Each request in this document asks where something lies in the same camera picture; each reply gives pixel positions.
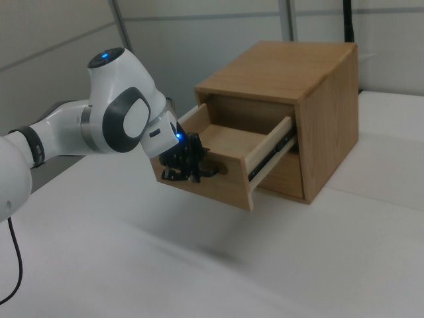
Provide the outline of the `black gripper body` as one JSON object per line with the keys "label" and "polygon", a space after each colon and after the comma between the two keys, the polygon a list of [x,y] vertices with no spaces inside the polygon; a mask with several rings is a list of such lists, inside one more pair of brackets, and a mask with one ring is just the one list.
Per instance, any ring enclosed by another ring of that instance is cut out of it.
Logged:
{"label": "black gripper body", "polygon": [[177,145],[159,155],[163,166],[171,168],[192,168],[203,160],[203,145],[195,132],[177,132]]}

